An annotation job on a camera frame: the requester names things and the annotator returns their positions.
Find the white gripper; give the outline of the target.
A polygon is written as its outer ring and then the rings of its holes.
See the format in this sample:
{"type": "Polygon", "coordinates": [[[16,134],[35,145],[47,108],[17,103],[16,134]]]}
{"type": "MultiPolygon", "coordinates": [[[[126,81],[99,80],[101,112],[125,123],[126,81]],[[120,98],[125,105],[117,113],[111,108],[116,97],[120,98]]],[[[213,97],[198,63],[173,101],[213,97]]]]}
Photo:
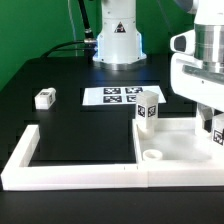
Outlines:
{"type": "Polygon", "coordinates": [[[212,108],[224,112],[224,30],[190,30],[172,37],[170,48],[174,93],[201,103],[203,121],[213,118],[212,108]]]}

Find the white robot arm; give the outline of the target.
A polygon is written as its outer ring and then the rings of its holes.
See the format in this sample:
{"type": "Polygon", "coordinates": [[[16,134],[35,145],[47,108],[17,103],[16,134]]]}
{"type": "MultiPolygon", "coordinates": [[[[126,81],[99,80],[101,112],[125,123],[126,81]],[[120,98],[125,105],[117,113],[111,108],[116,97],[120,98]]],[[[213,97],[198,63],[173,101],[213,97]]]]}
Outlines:
{"type": "MultiPolygon", "coordinates": [[[[195,16],[194,28],[170,39],[175,94],[224,115],[224,0],[174,0],[195,16]]],[[[102,30],[94,64],[128,69],[146,60],[136,29],[136,0],[101,0],[102,30]]]]}

